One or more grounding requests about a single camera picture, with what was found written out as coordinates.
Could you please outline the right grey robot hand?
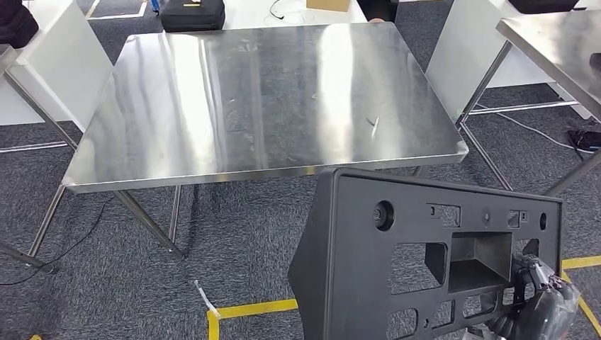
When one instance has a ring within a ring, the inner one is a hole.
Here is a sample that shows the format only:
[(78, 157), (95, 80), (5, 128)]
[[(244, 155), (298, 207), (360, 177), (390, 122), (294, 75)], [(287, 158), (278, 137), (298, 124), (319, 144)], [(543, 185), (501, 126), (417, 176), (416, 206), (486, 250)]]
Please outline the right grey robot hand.
[(512, 257), (513, 304), (485, 323), (504, 339), (564, 339), (578, 310), (580, 293), (533, 254)]

